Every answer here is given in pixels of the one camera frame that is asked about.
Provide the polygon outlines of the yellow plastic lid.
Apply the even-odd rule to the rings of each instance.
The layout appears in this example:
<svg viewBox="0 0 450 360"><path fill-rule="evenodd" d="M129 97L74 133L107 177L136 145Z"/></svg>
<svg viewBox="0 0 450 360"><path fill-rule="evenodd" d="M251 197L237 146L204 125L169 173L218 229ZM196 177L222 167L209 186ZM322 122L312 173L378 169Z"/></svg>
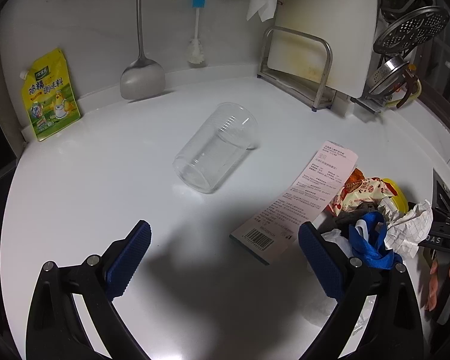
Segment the yellow plastic lid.
<svg viewBox="0 0 450 360"><path fill-rule="evenodd" d="M383 181L387 184L388 189L393 193L391 200L396 208L403 214L409 211L408 200L400 187L391 179L384 178Z"/></svg>

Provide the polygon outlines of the dark grey rag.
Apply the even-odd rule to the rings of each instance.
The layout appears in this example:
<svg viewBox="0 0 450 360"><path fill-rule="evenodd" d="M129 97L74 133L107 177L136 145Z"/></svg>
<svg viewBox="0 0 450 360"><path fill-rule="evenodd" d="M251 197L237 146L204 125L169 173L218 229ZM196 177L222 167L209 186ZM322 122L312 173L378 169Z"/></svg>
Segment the dark grey rag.
<svg viewBox="0 0 450 360"><path fill-rule="evenodd" d="M356 222L359 219L362 219L365 214L375 211L377 211L377 205L371 202L363 202L354 211L342 211L338 216L334 216L327 208L324 211L325 219L319 225L318 231L319 233L327 233L335 228L338 228L339 230L344 230L345 233L348 233L349 225L354 227Z"/></svg>

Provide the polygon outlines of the red orange snack wrapper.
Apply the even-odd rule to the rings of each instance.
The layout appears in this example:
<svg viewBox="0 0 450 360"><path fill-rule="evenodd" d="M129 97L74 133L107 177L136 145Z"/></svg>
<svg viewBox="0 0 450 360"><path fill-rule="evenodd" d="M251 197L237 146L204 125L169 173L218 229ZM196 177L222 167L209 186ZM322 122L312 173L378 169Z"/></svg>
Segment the red orange snack wrapper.
<svg viewBox="0 0 450 360"><path fill-rule="evenodd" d="M365 177L358 168L355 168L337 195L328 204L328 209L334 216L338 216L342 211L354 211L362 203L378 204L383 198L392 196L393 193L383 179Z"/></svg>

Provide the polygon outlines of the yellow seasoning pouch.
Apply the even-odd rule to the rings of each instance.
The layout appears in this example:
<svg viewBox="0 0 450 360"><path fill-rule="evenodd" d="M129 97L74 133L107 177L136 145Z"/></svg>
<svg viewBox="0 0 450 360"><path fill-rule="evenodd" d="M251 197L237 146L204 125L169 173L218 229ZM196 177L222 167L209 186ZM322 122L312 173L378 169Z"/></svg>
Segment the yellow seasoning pouch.
<svg viewBox="0 0 450 360"><path fill-rule="evenodd" d="M22 102L38 141L72 125L81 117L63 51L53 49L21 72Z"/></svg>

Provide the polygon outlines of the pink paper package card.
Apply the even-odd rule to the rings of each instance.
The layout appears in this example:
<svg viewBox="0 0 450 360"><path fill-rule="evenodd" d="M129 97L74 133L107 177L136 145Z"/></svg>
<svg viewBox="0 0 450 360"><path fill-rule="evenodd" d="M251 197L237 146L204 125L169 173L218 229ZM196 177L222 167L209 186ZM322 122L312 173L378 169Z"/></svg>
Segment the pink paper package card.
<svg viewBox="0 0 450 360"><path fill-rule="evenodd" d="M338 194L358 158L352 150L324 142L288 189L230 238L262 263L274 262L295 242L300 226L314 221Z"/></svg>

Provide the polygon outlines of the white cutting board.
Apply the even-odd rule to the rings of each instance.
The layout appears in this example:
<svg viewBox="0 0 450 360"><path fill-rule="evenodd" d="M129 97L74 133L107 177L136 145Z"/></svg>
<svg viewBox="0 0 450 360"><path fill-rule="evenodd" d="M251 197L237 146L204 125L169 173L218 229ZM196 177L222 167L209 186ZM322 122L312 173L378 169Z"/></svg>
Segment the white cutting board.
<svg viewBox="0 0 450 360"><path fill-rule="evenodd" d="M362 95L371 61L378 0L284 0L271 35L268 67L315 83L320 82L331 47L327 86L352 98Z"/></svg>

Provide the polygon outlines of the clear plastic bag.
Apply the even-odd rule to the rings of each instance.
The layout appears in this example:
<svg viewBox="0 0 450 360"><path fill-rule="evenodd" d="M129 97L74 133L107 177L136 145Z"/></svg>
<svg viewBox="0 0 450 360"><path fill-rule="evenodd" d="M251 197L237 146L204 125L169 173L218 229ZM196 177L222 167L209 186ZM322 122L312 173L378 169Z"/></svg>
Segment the clear plastic bag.
<svg viewBox="0 0 450 360"><path fill-rule="evenodd" d="M341 235L341 230L338 228L323 233L322 238L325 239L326 242L336 244L347 258L353 257L352 245L347 238Z"/></svg>

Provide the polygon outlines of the perforated steel steamer plate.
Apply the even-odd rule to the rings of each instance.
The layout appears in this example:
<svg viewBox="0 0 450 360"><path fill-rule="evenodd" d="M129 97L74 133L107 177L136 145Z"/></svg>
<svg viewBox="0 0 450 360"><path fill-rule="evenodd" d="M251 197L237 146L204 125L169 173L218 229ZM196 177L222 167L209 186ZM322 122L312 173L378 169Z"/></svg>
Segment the perforated steel steamer plate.
<svg viewBox="0 0 450 360"><path fill-rule="evenodd" d="M406 57L417 46L435 38L450 20L440 6L422 7L402 16L379 35L373 50L380 55Z"/></svg>

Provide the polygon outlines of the steel cutting board rack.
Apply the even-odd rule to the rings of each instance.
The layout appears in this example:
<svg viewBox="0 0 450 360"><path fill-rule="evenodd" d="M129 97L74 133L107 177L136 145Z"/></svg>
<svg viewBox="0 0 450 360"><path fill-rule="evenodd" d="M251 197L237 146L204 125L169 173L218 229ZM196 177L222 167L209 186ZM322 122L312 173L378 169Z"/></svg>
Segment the steel cutting board rack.
<svg viewBox="0 0 450 360"><path fill-rule="evenodd" d="M291 34L303 39L317 42L324 48L326 52L326 60L319 83L268 67L268 56L272 43L271 37L274 31ZM331 109L333 101L337 96L337 91L335 89L331 89L326 86L332 67L332 60L332 48L329 43L321 37L290 28L271 26L263 34L257 77L265 80L286 94L293 96L298 101L310 107L314 112L325 108Z"/></svg>

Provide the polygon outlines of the glass pot lid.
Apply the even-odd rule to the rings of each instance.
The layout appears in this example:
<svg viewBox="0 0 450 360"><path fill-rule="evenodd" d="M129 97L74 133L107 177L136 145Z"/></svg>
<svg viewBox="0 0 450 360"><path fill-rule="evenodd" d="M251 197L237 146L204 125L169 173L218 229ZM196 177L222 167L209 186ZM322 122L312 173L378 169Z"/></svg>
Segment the glass pot lid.
<svg viewBox="0 0 450 360"><path fill-rule="evenodd" d="M379 96L384 94L388 87L395 84L407 69L408 63L401 55L394 56L382 63L367 78L367 93L371 96Z"/></svg>

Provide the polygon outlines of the blue white bottle brush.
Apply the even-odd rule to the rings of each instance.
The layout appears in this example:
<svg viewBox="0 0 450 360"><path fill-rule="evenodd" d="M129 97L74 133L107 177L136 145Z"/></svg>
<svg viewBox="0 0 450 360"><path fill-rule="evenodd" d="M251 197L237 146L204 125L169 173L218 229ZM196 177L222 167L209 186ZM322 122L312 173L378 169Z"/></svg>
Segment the blue white bottle brush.
<svg viewBox="0 0 450 360"><path fill-rule="evenodd" d="M204 8L205 3L206 0L193 0L193 8L195 10L194 33L187 48L187 61L193 66L200 66L205 62L205 56L199 37L201 9Z"/></svg>

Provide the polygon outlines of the blue plastic bag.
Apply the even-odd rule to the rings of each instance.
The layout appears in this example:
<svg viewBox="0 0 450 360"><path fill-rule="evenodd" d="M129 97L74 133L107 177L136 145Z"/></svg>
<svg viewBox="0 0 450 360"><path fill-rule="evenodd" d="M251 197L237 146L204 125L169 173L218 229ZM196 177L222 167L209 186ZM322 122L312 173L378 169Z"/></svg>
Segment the blue plastic bag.
<svg viewBox="0 0 450 360"><path fill-rule="evenodd" d="M349 225L353 256L375 269L391 270L397 263L402 263L401 256L385 246L387 232L382 213L372 211L364 214L355 225Z"/></svg>

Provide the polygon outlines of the clear plastic cup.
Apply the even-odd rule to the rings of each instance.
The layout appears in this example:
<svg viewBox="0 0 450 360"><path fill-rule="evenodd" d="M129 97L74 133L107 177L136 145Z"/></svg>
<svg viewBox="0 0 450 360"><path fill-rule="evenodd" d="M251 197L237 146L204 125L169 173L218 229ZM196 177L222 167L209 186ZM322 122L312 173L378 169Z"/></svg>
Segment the clear plastic cup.
<svg viewBox="0 0 450 360"><path fill-rule="evenodd" d="M258 144L258 124L252 113L224 102L178 152L172 166L187 186L211 194Z"/></svg>

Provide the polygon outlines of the steel spatula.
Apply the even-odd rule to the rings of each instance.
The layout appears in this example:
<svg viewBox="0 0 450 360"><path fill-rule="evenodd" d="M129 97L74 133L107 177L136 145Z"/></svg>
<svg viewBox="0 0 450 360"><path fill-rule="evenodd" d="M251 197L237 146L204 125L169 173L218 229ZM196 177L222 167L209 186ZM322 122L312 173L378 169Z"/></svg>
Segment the steel spatula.
<svg viewBox="0 0 450 360"><path fill-rule="evenodd" d="M166 88L163 67L145 55L142 0L136 0L136 29L138 57L121 75L120 94L126 100L136 101L156 97Z"/></svg>

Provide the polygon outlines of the grid paper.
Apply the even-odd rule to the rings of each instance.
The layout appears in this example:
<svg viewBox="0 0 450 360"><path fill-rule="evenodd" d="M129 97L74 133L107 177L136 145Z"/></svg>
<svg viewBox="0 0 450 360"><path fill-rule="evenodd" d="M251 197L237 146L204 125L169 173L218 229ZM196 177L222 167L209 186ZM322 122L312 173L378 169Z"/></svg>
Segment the grid paper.
<svg viewBox="0 0 450 360"><path fill-rule="evenodd" d="M428 200L415 204L402 214L390 197L384 198L379 206L387 225L385 247L408 260L416 256L419 243L424 241L432 227L433 209Z"/></svg>

